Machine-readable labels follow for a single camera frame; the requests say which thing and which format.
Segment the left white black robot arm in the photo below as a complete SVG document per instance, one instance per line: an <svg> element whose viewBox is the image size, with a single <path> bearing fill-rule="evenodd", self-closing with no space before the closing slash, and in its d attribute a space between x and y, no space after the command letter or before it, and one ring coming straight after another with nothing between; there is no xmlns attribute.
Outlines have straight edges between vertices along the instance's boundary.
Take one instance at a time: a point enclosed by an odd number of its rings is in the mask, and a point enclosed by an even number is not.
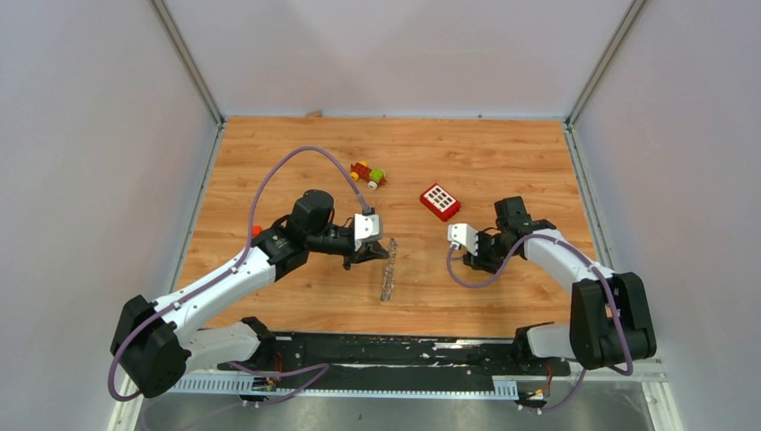
<svg viewBox="0 0 761 431"><path fill-rule="evenodd" d="M255 318L208 329L206 323L246 295L270 286L303 266L312 253L336 255L344 269L387 259L381 245L383 224L367 207L346 225L333 222L334 199L311 189L296 200L287 215L253 233L231 260L180 290L149 301L128 300L110 346L113 375L122 368L147 399L164 394L185 374L226 362L243 361L263 371L275 359Z"/></svg>

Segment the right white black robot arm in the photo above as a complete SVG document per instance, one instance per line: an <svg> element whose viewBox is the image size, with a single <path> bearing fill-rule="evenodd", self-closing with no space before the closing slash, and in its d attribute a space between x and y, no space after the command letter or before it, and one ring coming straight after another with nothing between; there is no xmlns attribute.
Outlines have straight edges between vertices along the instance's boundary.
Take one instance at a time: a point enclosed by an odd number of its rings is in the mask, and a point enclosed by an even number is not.
<svg viewBox="0 0 761 431"><path fill-rule="evenodd" d="M543 269L571 295L566 324L540 323L517 329L512 362L536 374L548 358L574 361L588 370L634 372L634 361L656 354L657 341L643 280L617 272L571 245L546 219L533 219L520 197L495 202L495 229L469 224L448 227L450 248L465 251L462 261L489 273L478 288L491 285L514 257Z"/></svg>

